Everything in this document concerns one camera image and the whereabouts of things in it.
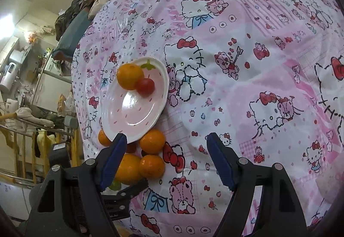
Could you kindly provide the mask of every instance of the pink cloth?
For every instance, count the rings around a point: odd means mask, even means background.
[[[255,164],[283,164],[307,224],[321,219],[330,205],[315,179],[344,140],[342,26],[335,0],[109,0],[72,64],[85,158],[102,148],[102,99],[122,63],[155,57],[170,76],[156,125],[166,172],[121,222],[147,236],[214,234],[232,193],[206,150],[210,132]]]

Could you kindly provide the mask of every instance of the bright light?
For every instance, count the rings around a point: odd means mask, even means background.
[[[0,40],[5,37],[11,37],[14,33],[14,24],[12,15],[0,19]]]

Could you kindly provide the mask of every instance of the silver screw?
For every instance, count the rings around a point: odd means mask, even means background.
[[[93,165],[93,164],[95,164],[95,162],[96,162],[95,159],[88,159],[88,160],[86,160],[86,164],[87,165]]]
[[[60,170],[60,166],[58,164],[56,164],[53,167],[51,167],[51,170],[53,170],[54,172],[59,171]]]
[[[282,169],[283,169],[283,166],[282,166],[282,164],[280,164],[280,163],[275,163],[275,168],[276,168],[277,170],[282,170]]]
[[[239,158],[239,163],[242,165],[245,165],[248,163],[248,159],[245,157],[241,157],[241,158]]]

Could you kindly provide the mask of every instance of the pink plate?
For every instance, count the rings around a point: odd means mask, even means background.
[[[169,90],[169,77],[161,61],[142,57],[132,63],[140,65],[144,77],[154,81],[154,92],[144,98],[136,90],[123,89],[114,79],[101,102],[101,120],[106,136],[112,140],[121,132],[127,136],[128,143],[139,140],[155,125]]]

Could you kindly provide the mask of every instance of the blue gripper pad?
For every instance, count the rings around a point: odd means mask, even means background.
[[[112,147],[114,142],[117,143],[115,143],[115,146],[113,147],[101,171],[99,183],[101,191],[104,191],[109,185],[112,184],[119,164],[121,163],[122,158],[127,150],[127,137],[124,134],[122,134],[119,139],[118,136],[116,136],[109,148]]]
[[[222,145],[225,149],[227,148],[223,145],[216,133],[211,133],[208,135],[207,149],[210,157],[213,160],[217,173],[220,176],[223,185],[227,186],[229,190],[234,191],[235,182],[233,179],[233,169],[223,154],[220,145]]]

